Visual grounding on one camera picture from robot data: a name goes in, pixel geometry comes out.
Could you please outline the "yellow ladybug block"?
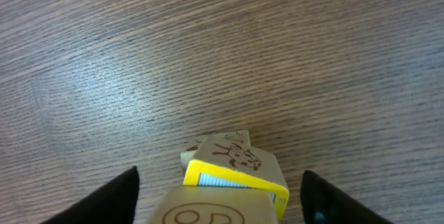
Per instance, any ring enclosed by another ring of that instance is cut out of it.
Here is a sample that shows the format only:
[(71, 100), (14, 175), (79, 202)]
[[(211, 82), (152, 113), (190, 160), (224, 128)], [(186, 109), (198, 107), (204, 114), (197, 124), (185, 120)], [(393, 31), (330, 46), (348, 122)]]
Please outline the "yellow ladybug block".
[(233, 141), (204, 141), (188, 164), (183, 184), (263, 189), (270, 193), (279, 221), (289, 201), (289, 187), (274, 154)]

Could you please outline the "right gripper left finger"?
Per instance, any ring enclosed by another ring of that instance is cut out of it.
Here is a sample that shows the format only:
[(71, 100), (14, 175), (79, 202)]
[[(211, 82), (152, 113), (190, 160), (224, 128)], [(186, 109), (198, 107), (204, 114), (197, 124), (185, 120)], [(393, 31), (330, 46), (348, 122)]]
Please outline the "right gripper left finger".
[(139, 195), (136, 166), (43, 224), (133, 224)]

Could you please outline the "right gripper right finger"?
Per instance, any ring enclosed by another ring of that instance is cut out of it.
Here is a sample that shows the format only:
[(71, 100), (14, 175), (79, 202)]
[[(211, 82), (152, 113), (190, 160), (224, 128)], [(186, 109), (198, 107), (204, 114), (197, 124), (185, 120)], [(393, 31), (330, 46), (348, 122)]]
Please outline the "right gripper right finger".
[(300, 201), (306, 224), (393, 224), (310, 170), (302, 177)]

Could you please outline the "green O block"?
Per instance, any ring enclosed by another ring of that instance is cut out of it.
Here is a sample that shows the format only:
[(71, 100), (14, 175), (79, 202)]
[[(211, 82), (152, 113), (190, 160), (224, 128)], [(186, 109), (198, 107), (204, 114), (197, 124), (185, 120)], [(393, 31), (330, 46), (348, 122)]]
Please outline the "green O block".
[(183, 173), (186, 173), (189, 162), (200, 145), (208, 139), (217, 139), (223, 141), (233, 141), (246, 146), (250, 145), (250, 134), (248, 130), (235, 130), (230, 132), (219, 132), (209, 135), (199, 135), (186, 139), (185, 149), (180, 153)]

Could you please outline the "red I block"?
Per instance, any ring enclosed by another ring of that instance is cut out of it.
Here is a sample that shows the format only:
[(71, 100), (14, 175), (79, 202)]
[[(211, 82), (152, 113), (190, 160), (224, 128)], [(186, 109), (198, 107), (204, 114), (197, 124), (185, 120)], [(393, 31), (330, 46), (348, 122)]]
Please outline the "red I block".
[(278, 224), (271, 196), (259, 189), (172, 187), (148, 224)]

